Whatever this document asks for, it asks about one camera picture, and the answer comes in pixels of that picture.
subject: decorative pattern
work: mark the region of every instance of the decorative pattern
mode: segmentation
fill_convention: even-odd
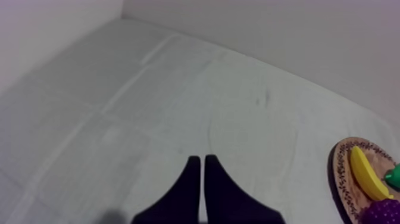
[[[387,170],[393,169],[396,163],[383,149],[362,138],[346,138],[335,146],[332,170],[334,171],[337,191],[352,223],[359,223],[361,211],[369,207],[372,201],[363,193],[351,172],[349,152],[354,146],[358,146],[364,151],[380,178],[383,177]],[[397,200],[400,199],[398,192],[392,189],[389,190]]]

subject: yellow banana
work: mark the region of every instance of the yellow banana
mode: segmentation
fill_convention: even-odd
[[[393,198],[388,188],[376,176],[370,162],[363,151],[354,146],[350,155],[352,172],[362,190],[374,201],[381,201],[386,198]]]

